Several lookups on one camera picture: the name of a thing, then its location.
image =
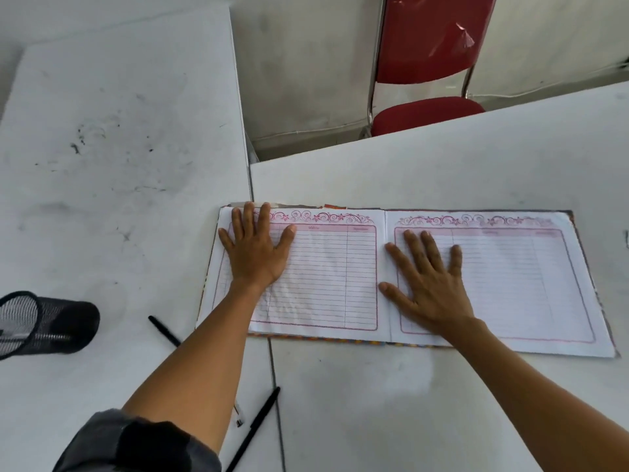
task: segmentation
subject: hand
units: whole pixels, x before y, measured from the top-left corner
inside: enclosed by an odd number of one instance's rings
[[[474,317],[472,305],[461,279],[463,255],[455,245],[450,251],[450,266],[446,270],[435,240],[427,232],[421,232],[421,245],[410,230],[404,232],[415,265],[394,244],[386,250],[397,264],[413,292],[408,298],[395,285],[381,283],[380,291],[397,305],[400,312],[418,325],[447,341],[460,331],[461,326]]]
[[[218,229],[218,237],[225,247],[232,264],[233,284],[253,287],[262,294],[264,289],[277,280],[284,268],[296,227],[284,229],[277,246],[269,236],[269,214],[271,206],[265,203],[260,209],[258,225],[254,222],[254,204],[245,204],[244,214],[239,208],[232,210],[232,226],[235,242],[224,228]]]

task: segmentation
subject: book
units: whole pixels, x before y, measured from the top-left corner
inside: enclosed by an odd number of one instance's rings
[[[232,208],[218,226],[233,235]],[[387,281],[410,289],[384,250],[410,252],[407,229],[427,230],[444,264],[463,252],[463,282],[474,314],[520,352],[613,357],[616,354],[571,215],[561,211],[420,211],[273,208],[271,238],[297,232],[286,270],[254,311],[251,334],[448,346],[404,316],[379,292]],[[232,280],[216,235],[199,322]]]

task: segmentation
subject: floor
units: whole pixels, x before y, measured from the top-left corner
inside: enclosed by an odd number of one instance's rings
[[[615,84],[624,81],[629,81],[628,69],[585,81],[545,87],[530,94],[522,94],[514,97],[484,99],[479,102],[483,105],[485,110],[503,109],[510,106],[516,106],[518,104],[539,101],[540,99],[569,94],[571,92],[582,91],[584,89],[591,89],[594,87],[607,86],[608,84]],[[345,126],[316,133],[287,134],[280,142],[281,145],[276,143],[275,145],[269,146],[268,143],[265,144],[263,142],[256,141],[254,141],[253,144],[256,148],[258,159],[263,162],[264,160],[286,157],[300,152],[307,152],[310,150],[356,141],[358,140],[360,131],[364,126],[366,126],[366,122],[363,125]]]

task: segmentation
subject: sleeve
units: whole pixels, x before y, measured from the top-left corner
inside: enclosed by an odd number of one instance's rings
[[[110,409],[74,436],[53,472],[220,472],[214,452],[172,422],[150,422]]]

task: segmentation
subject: desk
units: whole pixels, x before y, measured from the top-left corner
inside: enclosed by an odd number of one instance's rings
[[[220,206],[250,198],[227,6],[29,47],[0,126],[0,285],[89,300],[93,342],[0,363],[2,470],[50,471],[96,411],[120,407],[172,351],[148,323],[194,327]],[[272,390],[247,342],[248,421]],[[248,427],[231,430],[229,461]],[[271,415],[242,470],[281,469]]]
[[[629,428],[629,83],[252,166],[256,201],[572,209],[623,359],[524,355]],[[288,472],[539,470],[454,350],[273,340]]]

